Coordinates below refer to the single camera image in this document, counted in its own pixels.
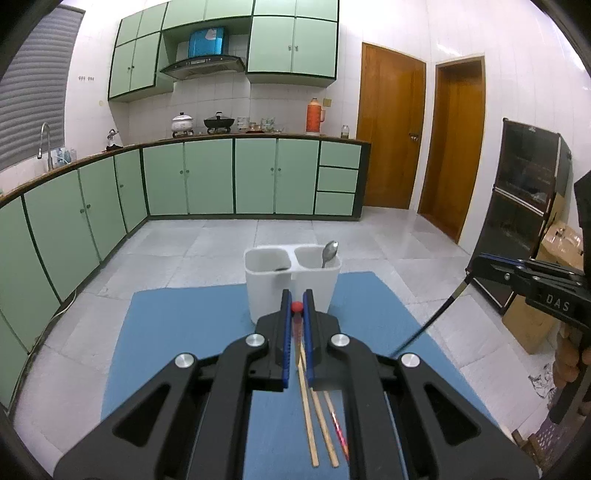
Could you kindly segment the right hand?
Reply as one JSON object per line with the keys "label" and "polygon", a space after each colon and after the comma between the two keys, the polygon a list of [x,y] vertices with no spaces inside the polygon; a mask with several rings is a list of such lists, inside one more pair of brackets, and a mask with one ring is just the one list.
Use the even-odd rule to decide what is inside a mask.
{"label": "right hand", "polygon": [[553,380],[558,389],[563,389],[569,383],[574,382],[578,375],[578,364],[582,361],[589,366],[590,349],[587,348],[582,353],[573,344],[571,340],[572,328],[562,324],[557,334],[557,348],[555,351],[555,360],[553,364]]}

